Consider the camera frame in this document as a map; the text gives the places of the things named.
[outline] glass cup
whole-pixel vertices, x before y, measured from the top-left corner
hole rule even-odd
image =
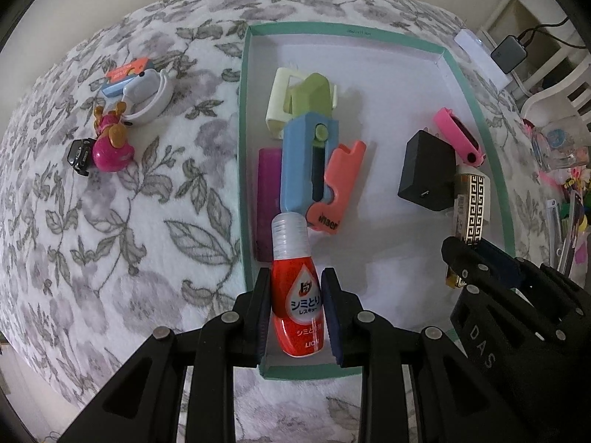
[[[543,171],[589,163],[591,134],[580,116],[553,121],[531,132],[536,162]]]

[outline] stain remover bottle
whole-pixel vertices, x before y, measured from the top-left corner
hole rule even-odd
[[[299,213],[281,213],[273,219],[271,231],[273,326],[285,353],[309,356],[324,344],[324,314],[308,223]]]

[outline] metal screw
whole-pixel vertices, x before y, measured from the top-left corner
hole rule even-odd
[[[375,319],[375,315],[364,310],[357,313],[357,319],[362,323],[371,323]]]
[[[169,334],[170,334],[169,327],[156,327],[156,328],[154,328],[154,331],[152,332],[152,336],[156,340],[164,340],[164,339],[168,338]]]
[[[437,327],[428,327],[425,330],[425,336],[430,340],[438,340],[443,336],[443,332]]]
[[[222,315],[222,321],[224,323],[234,323],[238,321],[240,315],[235,311],[227,311]]]

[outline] pink toy figure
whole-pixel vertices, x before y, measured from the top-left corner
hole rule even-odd
[[[116,111],[103,115],[103,107],[95,108],[96,143],[92,148],[92,159],[96,167],[105,172],[123,170],[134,159],[134,147],[127,142],[127,128],[121,115],[127,105],[119,102]]]

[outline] black power adapter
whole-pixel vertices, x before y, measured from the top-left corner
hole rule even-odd
[[[526,56],[527,50],[513,35],[505,38],[491,53],[491,58],[505,74],[513,71]]]

